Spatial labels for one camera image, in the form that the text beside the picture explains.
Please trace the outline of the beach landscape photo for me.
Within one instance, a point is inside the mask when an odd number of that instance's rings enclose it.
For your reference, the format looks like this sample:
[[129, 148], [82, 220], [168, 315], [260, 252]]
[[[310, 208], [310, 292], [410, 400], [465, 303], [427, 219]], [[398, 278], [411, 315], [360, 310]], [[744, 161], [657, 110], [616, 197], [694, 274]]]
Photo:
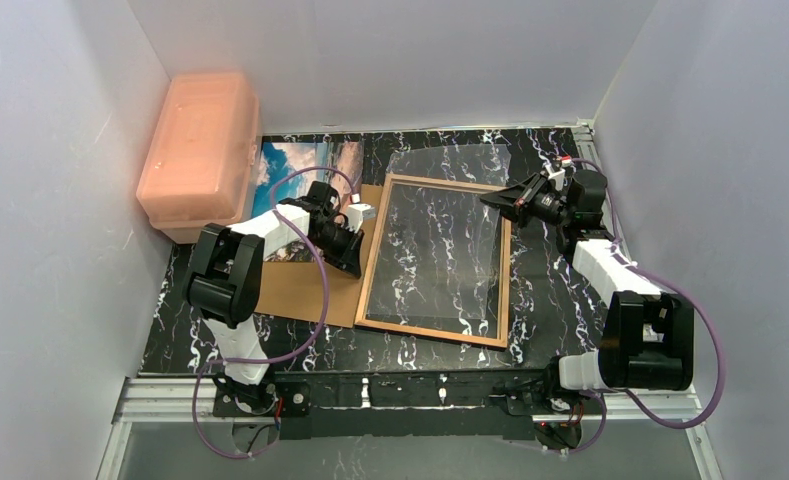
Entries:
[[[288, 179], [295, 171], [316, 166], [314, 172]], [[321, 168], [327, 166], [345, 173], [340, 176]], [[264, 142], [257, 164], [256, 190], [251, 215], [256, 217], [270, 209], [270, 193], [277, 201], [297, 198], [308, 193], [311, 183], [323, 181], [338, 191], [338, 204], [346, 209], [351, 187], [361, 182], [363, 145], [357, 141], [345, 142]]]

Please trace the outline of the clear acrylic sheet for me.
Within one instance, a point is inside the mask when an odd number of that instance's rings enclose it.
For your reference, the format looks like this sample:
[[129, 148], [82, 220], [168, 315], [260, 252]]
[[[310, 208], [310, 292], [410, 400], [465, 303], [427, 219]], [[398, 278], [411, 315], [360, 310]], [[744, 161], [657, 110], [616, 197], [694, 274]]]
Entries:
[[367, 318], [489, 335], [500, 236], [498, 213], [476, 193], [394, 185]]

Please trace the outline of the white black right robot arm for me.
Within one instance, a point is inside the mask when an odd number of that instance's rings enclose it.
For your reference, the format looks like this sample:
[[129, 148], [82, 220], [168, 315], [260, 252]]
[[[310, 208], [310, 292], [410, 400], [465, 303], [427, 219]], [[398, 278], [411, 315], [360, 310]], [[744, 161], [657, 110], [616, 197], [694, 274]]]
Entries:
[[693, 380], [694, 307], [632, 271], [603, 224], [607, 188], [603, 174], [582, 170], [566, 191], [548, 176], [534, 174], [480, 197], [519, 227], [533, 219], [554, 226], [560, 252], [607, 307], [599, 346], [553, 358], [545, 389], [683, 391]]

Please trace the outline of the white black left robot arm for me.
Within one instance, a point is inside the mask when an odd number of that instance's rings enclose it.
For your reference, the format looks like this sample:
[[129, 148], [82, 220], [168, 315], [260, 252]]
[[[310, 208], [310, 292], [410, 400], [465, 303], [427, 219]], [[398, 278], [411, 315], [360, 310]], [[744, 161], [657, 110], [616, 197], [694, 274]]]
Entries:
[[295, 241], [312, 251], [322, 281], [317, 332], [326, 323], [332, 299], [325, 268], [361, 277], [362, 225], [375, 217], [376, 209], [362, 202], [358, 192], [351, 194], [346, 208], [339, 207], [337, 199], [331, 185], [315, 181], [306, 195], [280, 200], [250, 220], [202, 229], [184, 295], [215, 337], [230, 380], [258, 385], [273, 362], [260, 344], [253, 320], [267, 257]]

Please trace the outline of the brown fibreboard backing board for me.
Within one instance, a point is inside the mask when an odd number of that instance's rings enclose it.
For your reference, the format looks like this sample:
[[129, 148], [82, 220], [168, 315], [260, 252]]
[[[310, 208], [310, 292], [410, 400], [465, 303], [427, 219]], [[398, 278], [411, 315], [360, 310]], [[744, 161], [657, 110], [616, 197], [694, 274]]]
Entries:
[[[366, 190], [370, 204], [378, 206], [382, 189], [370, 187]], [[370, 241], [375, 220], [366, 220], [361, 230], [364, 239], [361, 245], [360, 260], [363, 265], [369, 258]], [[338, 327], [351, 328], [357, 315], [362, 291], [362, 274], [354, 278], [324, 260], [324, 273], [318, 264], [309, 262], [283, 262], [265, 260], [261, 266], [259, 300], [255, 311], [295, 320], [315, 323], [319, 320], [323, 307], [324, 294], [329, 294], [325, 323]]]

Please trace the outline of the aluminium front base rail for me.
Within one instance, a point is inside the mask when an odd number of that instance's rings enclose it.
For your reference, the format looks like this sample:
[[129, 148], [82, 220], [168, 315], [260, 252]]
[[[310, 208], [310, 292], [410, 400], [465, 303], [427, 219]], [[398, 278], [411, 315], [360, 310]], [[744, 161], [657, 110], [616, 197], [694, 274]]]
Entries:
[[287, 373], [256, 407], [222, 385], [139, 378], [122, 393], [102, 479], [718, 479], [703, 427], [629, 400], [579, 420], [500, 394], [514, 371]]

